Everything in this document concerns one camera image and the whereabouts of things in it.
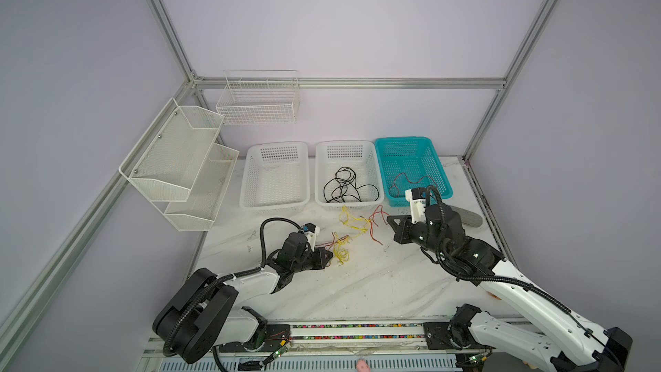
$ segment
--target teal plastic basket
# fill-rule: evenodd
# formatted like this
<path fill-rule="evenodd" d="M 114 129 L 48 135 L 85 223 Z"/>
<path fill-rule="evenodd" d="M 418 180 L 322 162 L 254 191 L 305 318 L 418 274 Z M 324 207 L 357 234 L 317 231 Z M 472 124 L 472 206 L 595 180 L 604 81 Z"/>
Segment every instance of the teal plastic basket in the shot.
<path fill-rule="evenodd" d="M 396 136 L 374 143 L 384 181 L 385 196 L 391 207 L 408 207 L 405 192 L 434 185 L 442 199 L 452 197 L 452 187 L 429 138 Z"/>

